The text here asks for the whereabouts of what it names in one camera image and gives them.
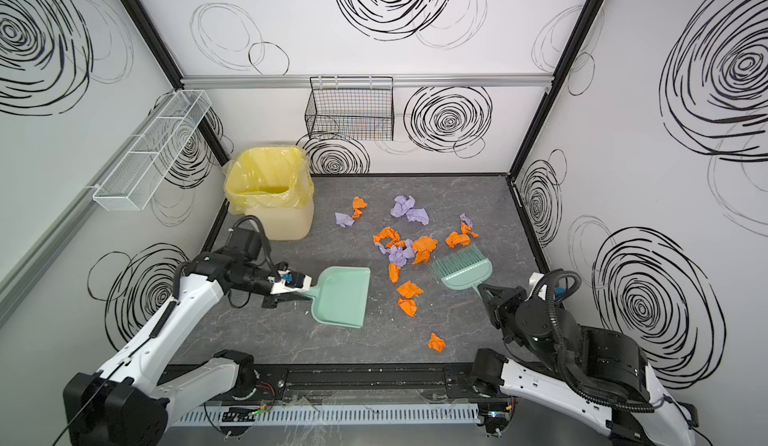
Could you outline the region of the green hand brush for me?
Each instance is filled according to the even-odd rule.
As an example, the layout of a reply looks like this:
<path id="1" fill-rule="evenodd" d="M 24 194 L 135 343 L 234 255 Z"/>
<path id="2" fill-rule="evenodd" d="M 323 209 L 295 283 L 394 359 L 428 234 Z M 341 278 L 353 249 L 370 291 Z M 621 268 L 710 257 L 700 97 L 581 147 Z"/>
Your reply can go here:
<path id="1" fill-rule="evenodd" d="M 480 248 L 470 245 L 437 258 L 432 263 L 431 270 L 448 289 L 476 290 L 480 284 L 491 277 L 493 265 Z"/>

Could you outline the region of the green plastic dustpan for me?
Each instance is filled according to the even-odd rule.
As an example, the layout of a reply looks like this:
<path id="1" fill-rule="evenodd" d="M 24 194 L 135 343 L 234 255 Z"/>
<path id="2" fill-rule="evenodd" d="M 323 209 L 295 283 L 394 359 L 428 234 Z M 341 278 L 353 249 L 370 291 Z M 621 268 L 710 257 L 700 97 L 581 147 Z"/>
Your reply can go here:
<path id="1" fill-rule="evenodd" d="M 359 329 L 364 324 L 370 269 L 332 266 L 300 295 L 311 300 L 311 314 L 321 324 Z"/>

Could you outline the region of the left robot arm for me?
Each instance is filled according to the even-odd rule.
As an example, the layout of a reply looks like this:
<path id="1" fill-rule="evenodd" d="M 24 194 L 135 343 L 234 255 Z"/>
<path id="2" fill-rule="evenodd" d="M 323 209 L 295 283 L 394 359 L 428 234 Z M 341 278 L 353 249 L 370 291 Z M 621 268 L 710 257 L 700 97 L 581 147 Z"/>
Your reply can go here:
<path id="1" fill-rule="evenodd" d="M 233 290 L 258 294 L 273 306 L 307 290 L 310 277 L 271 257 L 260 219 L 237 220 L 226 244 L 181 263 L 171 295 L 133 338 L 101 368 L 79 373 L 63 392 L 73 445 L 155 445 L 168 427 L 224 393 L 249 398 L 265 388 L 252 355 L 223 350 L 168 383 L 166 366 L 205 314 Z"/>

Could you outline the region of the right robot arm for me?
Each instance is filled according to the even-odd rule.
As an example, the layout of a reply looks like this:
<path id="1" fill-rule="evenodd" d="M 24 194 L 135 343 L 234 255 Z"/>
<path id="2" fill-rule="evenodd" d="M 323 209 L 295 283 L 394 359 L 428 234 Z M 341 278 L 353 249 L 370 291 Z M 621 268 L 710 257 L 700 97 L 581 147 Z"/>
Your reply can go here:
<path id="1" fill-rule="evenodd" d="M 693 445 L 695 406 L 676 401 L 636 341 L 583 326 L 564 302 L 579 290 L 578 273 L 535 273 L 528 287 L 477 285 L 491 324 L 506 344 L 535 357 L 517 360 L 477 351 L 470 382 L 482 396 L 530 400 L 565 414 L 614 445 Z"/>

